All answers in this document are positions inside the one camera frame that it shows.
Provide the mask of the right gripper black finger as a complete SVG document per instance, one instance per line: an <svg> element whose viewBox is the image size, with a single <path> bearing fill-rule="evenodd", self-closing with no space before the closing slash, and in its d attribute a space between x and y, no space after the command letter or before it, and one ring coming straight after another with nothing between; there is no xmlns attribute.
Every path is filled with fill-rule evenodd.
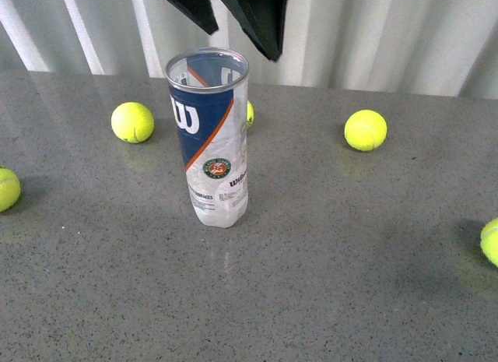
<svg viewBox="0 0 498 362"><path fill-rule="evenodd" d="M269 61L283 52L288 0L221 0L253 45Z"/></svg>
<svg viewBox="0 0 498 362"><path fill-rule="evenodd" d="M167 0L208 35L219 30L210 0Z"/></svg>

